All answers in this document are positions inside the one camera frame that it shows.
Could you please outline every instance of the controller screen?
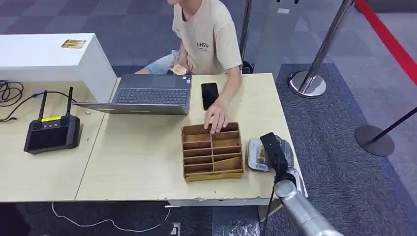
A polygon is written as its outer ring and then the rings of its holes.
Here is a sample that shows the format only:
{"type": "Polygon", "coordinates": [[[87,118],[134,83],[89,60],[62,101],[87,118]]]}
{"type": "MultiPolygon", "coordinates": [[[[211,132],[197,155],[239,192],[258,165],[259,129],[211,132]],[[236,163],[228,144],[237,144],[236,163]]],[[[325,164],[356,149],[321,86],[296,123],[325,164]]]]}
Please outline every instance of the controller screen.
{"type": "Polygon", "coordinates": [[[66,144],[68,127],[45,129],[32,132],[28,150],[38,150],[44,148],[54,148],[66,144]]]}

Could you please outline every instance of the light wood tabletop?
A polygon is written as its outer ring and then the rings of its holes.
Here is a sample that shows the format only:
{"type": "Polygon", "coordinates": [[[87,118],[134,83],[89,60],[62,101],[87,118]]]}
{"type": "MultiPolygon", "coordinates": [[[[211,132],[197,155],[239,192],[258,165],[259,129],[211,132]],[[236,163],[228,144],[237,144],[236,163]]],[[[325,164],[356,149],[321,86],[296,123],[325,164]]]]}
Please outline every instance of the light wood tabletop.
{"type": "MultiPolygon", "coordinates": [[[[83,82],[23,84],[25,89],[21,101],[44,90],[68,94],[70,86],[74,87],[75,100],[95,101],[83,82]]],[[[13,114],[18,120],[0,123],[0,202],[75,199],[104,115],[96,111],[87,115],[82,108],[72,106],[71,114],[81,120],[80,145],[75,149],[32,155],[24,152],[23,148],[29,123],[38,118],[41,97],[32,98],[24,103],[13,114]]],[[[17,104],[1,107],[0,118],[8,116],[17,104]]],[[[67,97],[48,94],[44,118],[65,115],[66,105],[67,97]]]]}
{"type": "MultiPolygon", "coordinates": [[[[204,121],[201,84],[215,82],[221,92],[225,81],[225,75],[193,76],[187,116],[106,114],[76,200],[269,199],[274,173],[247,166],[239,179],[184,181],[181,127],[204,121]]],[[[249,139],[269,132],[292,145],[271,74],[243,75],[228,109],[229,120],[239,123],[244,157],[249,139]]]]}

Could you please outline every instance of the white box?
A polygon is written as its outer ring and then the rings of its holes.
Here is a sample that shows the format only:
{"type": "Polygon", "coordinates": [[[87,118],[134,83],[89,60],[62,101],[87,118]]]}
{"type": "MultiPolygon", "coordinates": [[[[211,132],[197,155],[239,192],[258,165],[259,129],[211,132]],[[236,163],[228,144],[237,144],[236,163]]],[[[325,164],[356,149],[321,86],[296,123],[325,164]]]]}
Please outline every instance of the white box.
{"type": "Polygon", "coordinates": [[[71,33],[0,35],[0,79],[84,81],[98,102],[109,102],[117,78],[94,33],[71,33]],[[67,39],[86,43],[62,48],[67,39]]]}

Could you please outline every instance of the black smartphone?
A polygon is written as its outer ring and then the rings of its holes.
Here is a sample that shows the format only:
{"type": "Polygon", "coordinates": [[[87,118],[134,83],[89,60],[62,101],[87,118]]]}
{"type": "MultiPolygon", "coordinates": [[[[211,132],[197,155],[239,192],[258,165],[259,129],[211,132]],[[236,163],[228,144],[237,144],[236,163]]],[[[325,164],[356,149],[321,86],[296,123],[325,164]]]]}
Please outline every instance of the black smartphone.
{"type": "Polygon", "coordinates": [[[216,83],[201,84],[201,95],[203,97],[203,109],[207,111],[209,107],[219,97],[216,83]]]}

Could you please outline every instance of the light blue shorts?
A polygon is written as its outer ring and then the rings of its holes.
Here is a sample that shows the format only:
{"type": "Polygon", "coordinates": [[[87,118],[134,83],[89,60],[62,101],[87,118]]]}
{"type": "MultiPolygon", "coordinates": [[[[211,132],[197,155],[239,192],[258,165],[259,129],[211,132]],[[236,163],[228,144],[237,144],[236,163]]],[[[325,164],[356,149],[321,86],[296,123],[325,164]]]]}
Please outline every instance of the light blue shorts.
{"type": "Polygon", "coordinates": [[[171,69],[171,63],[177,62],[179,57],[178,50],[172,50],[171,54],[160,58],[151,64],[147,65],[145,68],[151,75],[166,75],[168,70],[171,69]]]}

